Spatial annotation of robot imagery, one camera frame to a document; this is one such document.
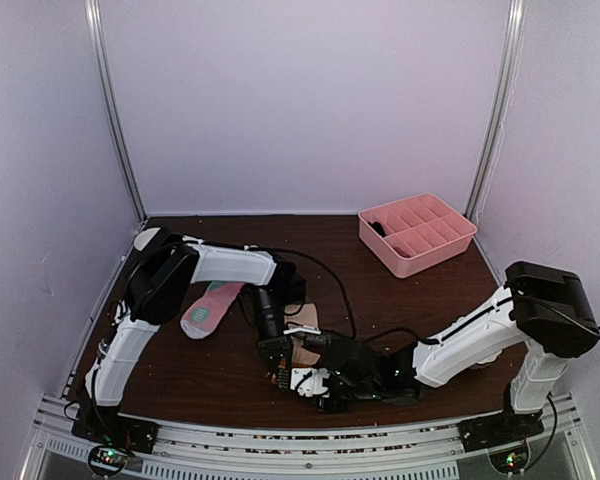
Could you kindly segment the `striped beige maroon sock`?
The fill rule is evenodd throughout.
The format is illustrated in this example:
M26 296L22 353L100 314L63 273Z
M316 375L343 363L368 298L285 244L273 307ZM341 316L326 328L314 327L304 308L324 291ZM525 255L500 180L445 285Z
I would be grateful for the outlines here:
M309 325L319 328L319 315L316 305L309 301L299 313L295 316L286 317L287 326L290 325ZM314 335L293 335L285 336L290 341L290 349L274 358L273 373L271 381L281 390L290 389L291 370L293 368L315 368L320 359L320 355L311 351L306 345L307 339L313 340Z

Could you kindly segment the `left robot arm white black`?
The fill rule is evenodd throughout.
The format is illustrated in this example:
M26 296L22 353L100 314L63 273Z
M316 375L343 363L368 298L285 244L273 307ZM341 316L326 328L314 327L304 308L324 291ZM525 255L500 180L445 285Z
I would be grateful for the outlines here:
M190 285L199 282L251 287L258 352L273 367L278 386L290 388L293 343L285 331L285 308L306 295L306 281L293 262L273 249L207 243L159 227L142 231L134 248L136 264L116 308L113 333L99 343L77 393L77 424L103 444L123 436L118 411L129 377L149 340L176 317Z

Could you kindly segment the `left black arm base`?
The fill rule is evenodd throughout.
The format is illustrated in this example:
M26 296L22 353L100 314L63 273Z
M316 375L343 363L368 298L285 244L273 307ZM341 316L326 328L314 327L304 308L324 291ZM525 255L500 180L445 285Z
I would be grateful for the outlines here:
M102 422L98 417L78 419L73 423L73 436L113 446L119 450L151 454L159 426L157 423L128 417L115 417Z

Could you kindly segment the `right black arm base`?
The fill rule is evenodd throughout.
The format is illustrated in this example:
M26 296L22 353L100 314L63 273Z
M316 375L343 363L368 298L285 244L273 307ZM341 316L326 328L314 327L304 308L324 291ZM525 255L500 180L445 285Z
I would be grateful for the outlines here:
M522 441L544 432L544 424L539 413L500 412L463 420L457 424L457 428L465 452Z

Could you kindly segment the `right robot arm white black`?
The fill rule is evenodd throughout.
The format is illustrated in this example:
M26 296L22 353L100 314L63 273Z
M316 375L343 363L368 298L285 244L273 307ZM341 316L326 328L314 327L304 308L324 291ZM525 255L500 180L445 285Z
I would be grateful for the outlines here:
M515 440L540 411L568 363L600 343L581 279L573 272L518 261L504 284L473 312L429 337L382 354L370 341L325 337L315 366L293 370L290 388L337 411L353 400L411 406L461 372L495 361L525 344L519 373L505 390L505 410L493 419L499 440Z

